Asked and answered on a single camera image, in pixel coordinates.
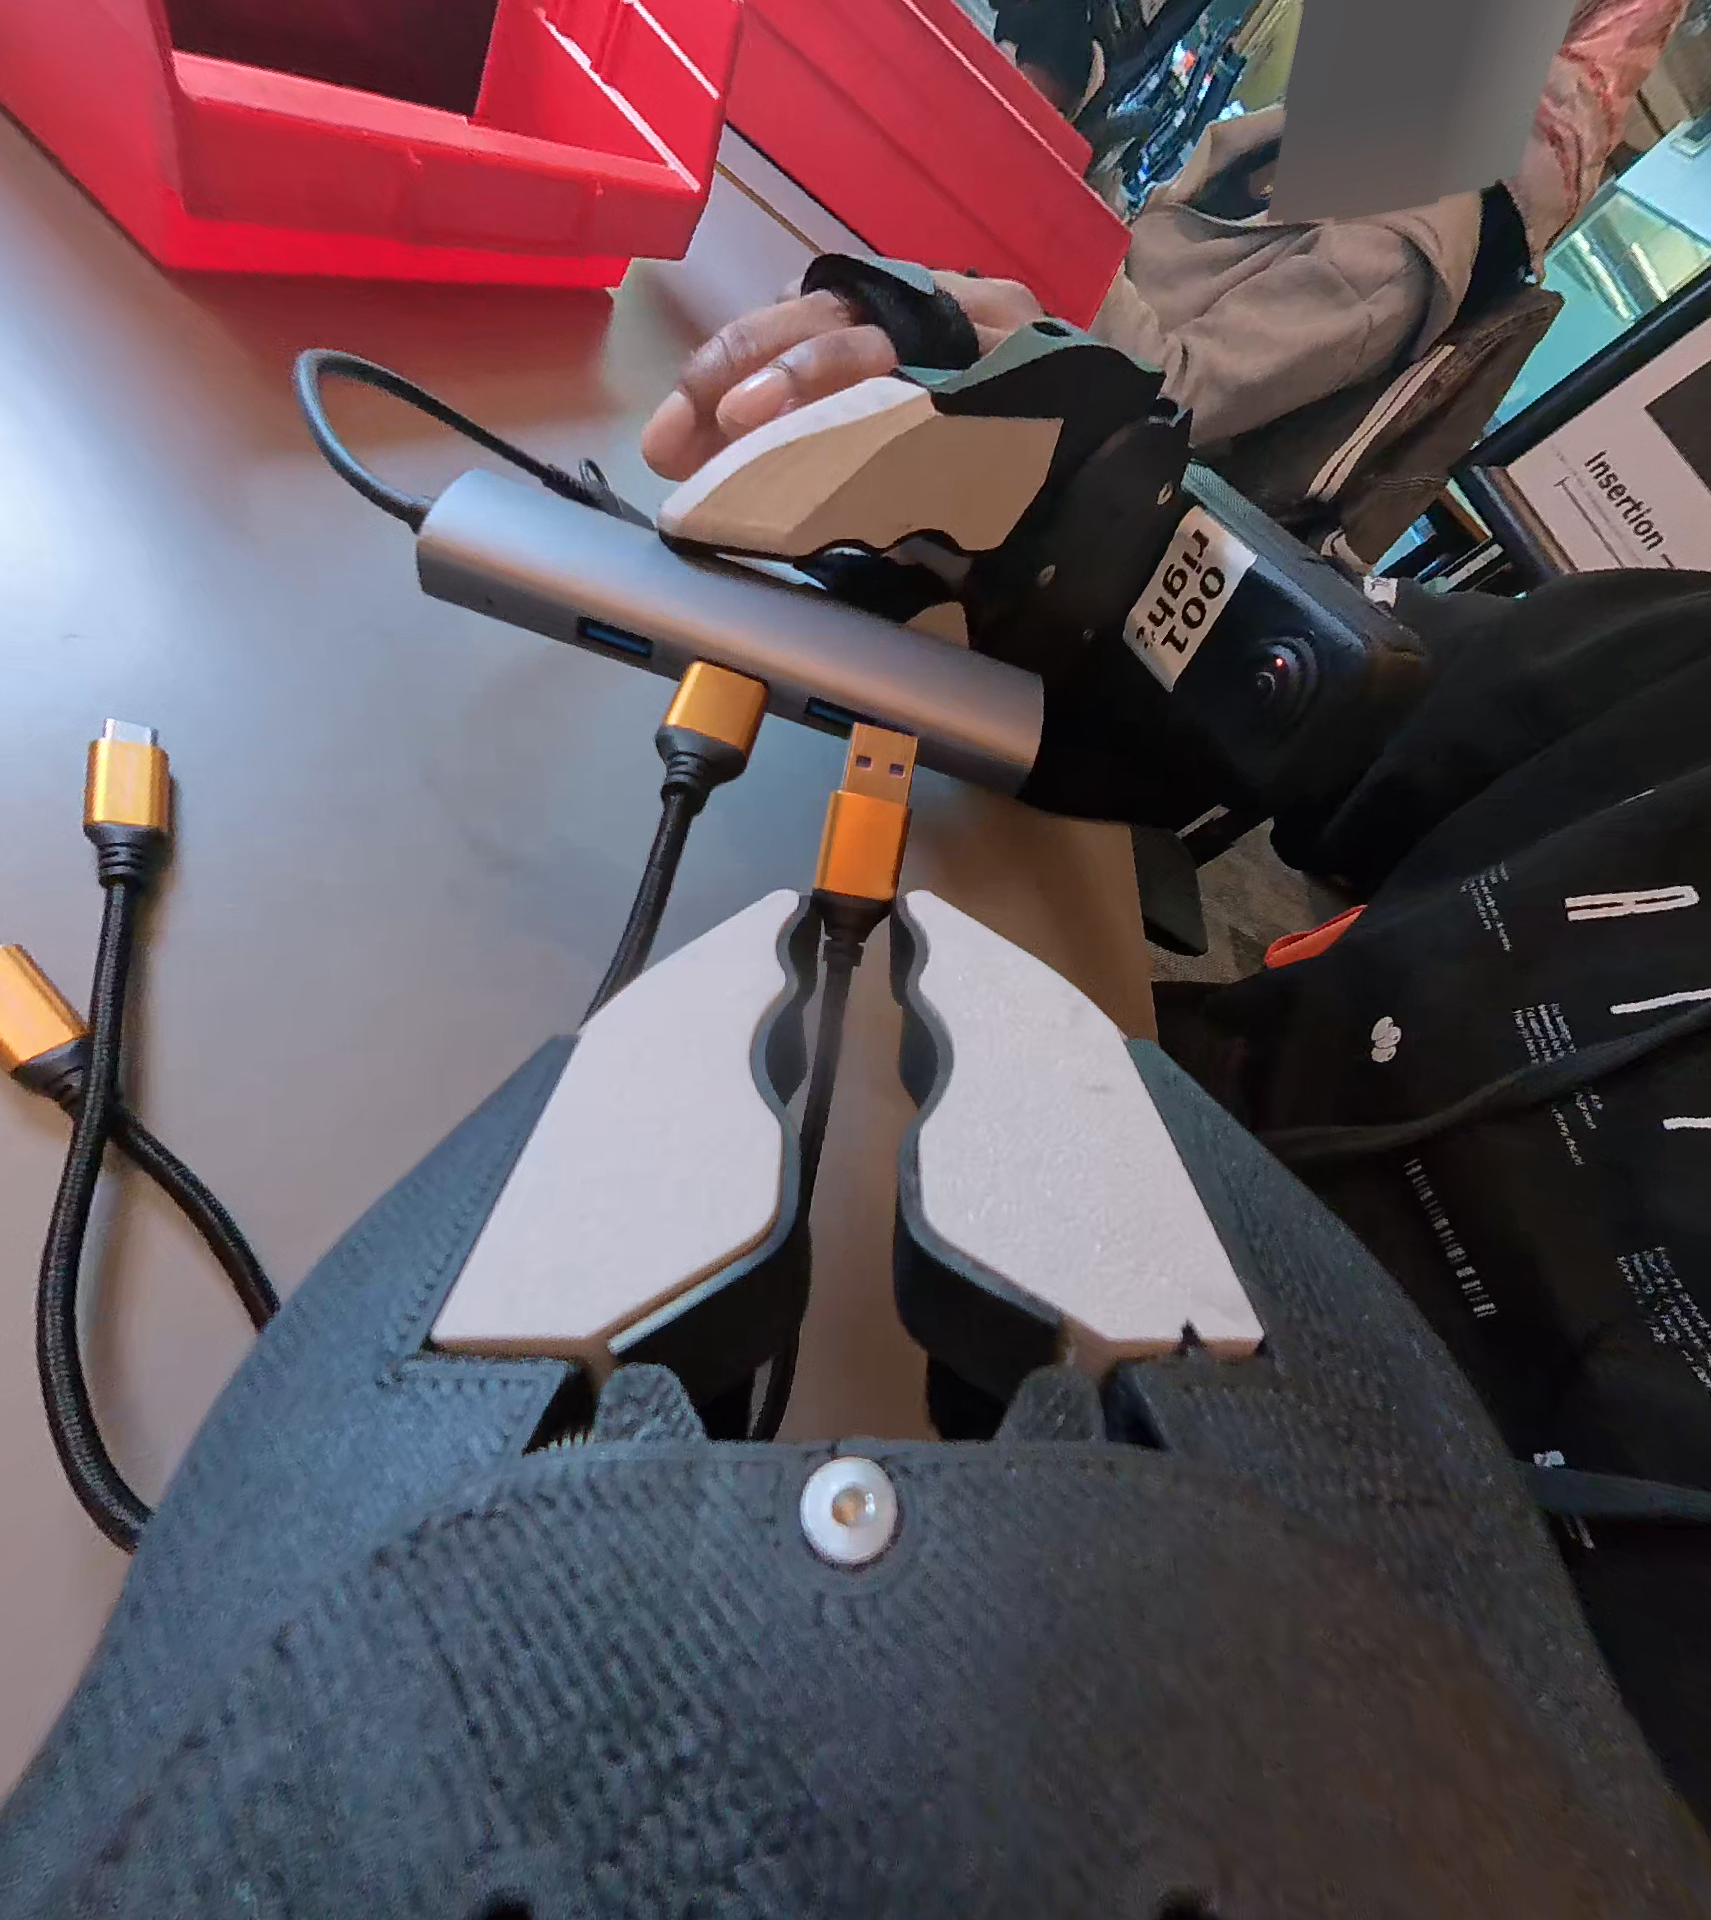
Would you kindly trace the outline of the small red plastic bin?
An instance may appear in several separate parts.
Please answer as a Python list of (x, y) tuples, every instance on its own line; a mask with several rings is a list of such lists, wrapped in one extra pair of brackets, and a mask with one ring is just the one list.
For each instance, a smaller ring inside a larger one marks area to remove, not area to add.
[(0, 2), (0, 108), (181, 273), (615, 287), (717, 170), (736, 2)]

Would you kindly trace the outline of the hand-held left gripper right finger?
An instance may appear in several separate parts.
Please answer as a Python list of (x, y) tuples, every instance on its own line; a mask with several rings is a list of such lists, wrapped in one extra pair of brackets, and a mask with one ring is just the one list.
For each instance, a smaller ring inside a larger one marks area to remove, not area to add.
[(1062, 974), (933, 891), (896, 903), (896, 1310), (939, 1364), (1126, 1364), (1264, 1329), (1145, 1077)]

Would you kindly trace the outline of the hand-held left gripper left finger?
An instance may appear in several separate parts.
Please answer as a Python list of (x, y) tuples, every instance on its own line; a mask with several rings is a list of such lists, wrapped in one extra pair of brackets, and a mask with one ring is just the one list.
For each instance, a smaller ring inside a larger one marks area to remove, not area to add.
[(785, 1111), (758, 1040), (796, 985), (774, 889), (591, 1014), (440, 1307), (457, 1357), (615, 1357), (777, 1224)]

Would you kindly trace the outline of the person's right hand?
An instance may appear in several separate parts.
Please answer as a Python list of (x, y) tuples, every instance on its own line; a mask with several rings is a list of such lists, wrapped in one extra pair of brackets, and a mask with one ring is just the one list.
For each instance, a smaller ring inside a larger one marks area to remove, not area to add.
[(727, 324), (685, 361), (646, 424), (642, 460), (681, 482), (761, 424), (896, 366), (888, 336), (857, 320), (839, 296), (772, 303)]

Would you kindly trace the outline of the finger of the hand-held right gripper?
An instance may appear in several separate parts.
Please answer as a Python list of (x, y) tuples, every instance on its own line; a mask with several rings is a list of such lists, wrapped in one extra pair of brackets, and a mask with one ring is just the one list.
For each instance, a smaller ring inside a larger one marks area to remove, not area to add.
[(945, 414), (920, 383), (874, 377), (709, 460), (661, 505), (659, 532), (772, 561), (920, 537), (981, 557), (1037, 501), (1058, 439), (1058, 420)]
[(975, 560), (934, 534), (916, 534), (884, 550), (878, 564), (882, 613), (895, 622), (915, 622), (937, 607), (966, 602)]

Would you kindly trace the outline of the black framed sign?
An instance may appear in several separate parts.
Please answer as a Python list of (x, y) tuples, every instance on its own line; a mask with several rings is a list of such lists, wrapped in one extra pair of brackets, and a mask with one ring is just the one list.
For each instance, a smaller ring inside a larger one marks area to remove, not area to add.
[(1457, 486), (1533, 585), (1711, 573), (1711, 267), (1486, 438)]

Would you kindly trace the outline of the grey slim usb adapter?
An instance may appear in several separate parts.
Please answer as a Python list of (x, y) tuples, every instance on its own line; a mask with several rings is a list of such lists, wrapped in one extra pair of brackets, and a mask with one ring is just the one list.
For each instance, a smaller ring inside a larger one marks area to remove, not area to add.
[(471, 470), (414, 540), (425, 593), (671, 683), (717, 664), (764, 687), (769, 714), (826, 735), (920, 740), (920, 762), (995, 792), (1032, 777), (1043, 687), (1011, 664), (752, 569), (685, 560), (652, 532)]

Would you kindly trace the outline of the person's right forearm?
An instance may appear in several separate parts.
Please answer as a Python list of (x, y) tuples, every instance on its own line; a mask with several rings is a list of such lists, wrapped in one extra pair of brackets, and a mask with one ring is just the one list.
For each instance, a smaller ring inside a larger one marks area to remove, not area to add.
[(1371, 900), (1467, 876), (1617, 804), (1711, 772), (1711, 573), (1614, 569), (1524, 597), (1404, 589), (1432, 683), (1277, 857)]

